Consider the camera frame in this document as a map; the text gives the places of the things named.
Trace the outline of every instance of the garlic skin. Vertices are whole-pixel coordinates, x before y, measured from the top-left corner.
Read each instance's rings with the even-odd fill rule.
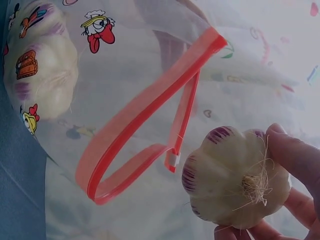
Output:
[[[291,189],[290,174],[270,159],[261,130],[218,127],[187,158],[182,185],[192,211],[217,225],[249,229],[277,212]]]

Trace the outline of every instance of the printed heart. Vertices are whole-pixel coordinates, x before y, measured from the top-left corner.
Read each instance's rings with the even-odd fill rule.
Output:
[[[78,0],[62,0],[62,4],[65,6],[70,6],[72,4],[75,4],[76,2],[78,2]]]
[[[316,16],[318,14],[318,12],[319,12],[318,6],[317,6],[317,4],[315,2],[313,2],[311,4],[310,15],[314,17],[314,16]]]
[[[207,118],[211,118],[211,113],[212,113],[211,110],[204,110],[204,111],[203,111],[203,114],[204,114]]]

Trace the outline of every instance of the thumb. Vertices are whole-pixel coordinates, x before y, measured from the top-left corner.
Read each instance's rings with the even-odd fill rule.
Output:
[[[320,150],[291,137],[278,124],[266,131],[272,158],[299,179],[320,200]]]

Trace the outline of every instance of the cartoon duck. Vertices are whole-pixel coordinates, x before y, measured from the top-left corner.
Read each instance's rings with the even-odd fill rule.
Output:
[[[19,11],[20,11],[20,4],[17,3],[14,6],[14,12],[9,16],[9,26],[8,26],[9,27],[9,31],[11,30],[12,25],[14,24],[14,21],[15,21]]]
[[[44,19],[44,15],[46,14],[47,10],[43,9],[40,10],[40,6],[38,6],[29,17],[25,17],[20,26],[22,26],[22,30],[20,31],[19,38],[23,39],[29,28],[40,22],[42,19]]]
[[[20,106],[20,116],[23,120],[24,125],[29,130],[29,132],[34,136],[37,130],[37,125],[40,120],[39,115],[37,115],[38,104],[34,104],[29,107],[29,112],[25,112]]]
[[[78,0],[62,0],[62,4],[64,6],[71,6],[71,5],[75,4],[76,2],[78,2]]]
[[[64,119],[59,120],[58,123],[68,128],[65,135],[69,139],[77,140],[81,138],[81,135],[87,136],[89,138],[92,138],[95,136],[95,133],[94,133],[94,131],[96,130],[95,127],[70,125]]]
[[[81,25],[81,28],[84,28],[82,35],[87,36],[90,51],[93,54],[99,51],[100,39],[107,44],[113,44],[116,41],[112,32],[115,21],[106,17],[105,14],[106,12],[102,10],[88,12],[85,15],[88,20]]]

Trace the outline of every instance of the cartoon print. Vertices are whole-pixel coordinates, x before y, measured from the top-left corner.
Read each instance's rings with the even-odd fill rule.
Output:
[[[23,79],[36,75],[38,72],[38,61],[36,52],[29,50],[18,58],[15,64],[16,79]]]
[[[6,42],[4,45],[4,49],[3,49],[3,54],[2,54],[2,70],[3,73],[5,72],[5,55],[7,55],[9,53],[9,46],[8,43]]]
[[[315,81],[315,79],[318,77],[318,74],[319,74],[319,65],[316,65],[313,69],[312,69],[312,71],[311,71],[311,73],[310,73],[310,75],[306,78],[306,80],[307,80],[307,82],[310,84],[310,85],[312,85],[312,83]]]
[[[76,2],[78,2],[78,0],[62,0],[62,4],[64,6],[71,6],[71,5],[75,4]]]
[[[315,17],[318,13],[319,13],[318,5],[315,2],[313,2],[311,4],[310,15],[312,17]]]
[[[116,41],[113,33],[116,22],[105,14],[106,12],[102,10],[90,11],[85,15],[88,20],[81,25],[81,28],[84,28],[82,35],[87,36],[90,51],[93,54],[99,51],[100,40],[107,44],[113,44]]]
[[[222,59],[229,59],[234,55],[235,52],[235,48],[234,46],[231,44],[231,42],[229,42],[228,40],[226,41],[228,43],[228,45],[226,47],[224,47],[223,49],[229,50],[231,51],[231,53],[221,57]]]
[[[29,107],[29,112],[25,112],[22,110],[22,106],[20,106],[20,116],[23,120],[24,125],[29,130],[29,132],[34,136],[37,130],[37,125],[40,120],[39,115],[37,115],[38,104],[34,104]]]
[[[12,25],[14,24],[15,22],[15,19],[17,17],[17,14],[18,12],[20,11],[20,4],[17,3],[15,6],[14,6],[14,12],[9,16],[9,31],[11,30],[12,28]]]
[[[65,135],[69,139],[77,140],[77,139],[80,139],[82,135],[87,136],[89,138],[92,138],[95,136],[95,133],[94,133],[94,131],[96,130],[95,127],[70,125],[64,119],[59,120],[58,123],[68,128]]]
[[[244,83],[244,81],[241,78],[237,77],[237,76],[229,75],[229,76],[226,77],[226,80],[228,82],[232,82],[232,83]]]
[[[268,58],[269,58],[271,49],[270,49],[269,43],[267,42],[267,40],[265,38],[264,33],[259,29],[255,29],[254,27],[251,27],[250,34],[256,40],[258,40],[259,38],[261,39],[261,41],[263,43],[263,48],[264,48],[264,53],[262,56],[261,64],[262,65],[268,64]]]
[[[204,110],[203,111],[203,114],[207,117],[207,118],[211,118],[211,114],[212,114],[212,111],[207,109],[207,110]]]
[[[22,26],[22,30],[19,33],[19,38],[23,39],[29,28],[40,22],[42,19],[44,19],[44,15],[46,14],[47,10],[39,10],[40,6],[38,6],[29,17],[25,17],[22,22],[20,23],[20,26]]]

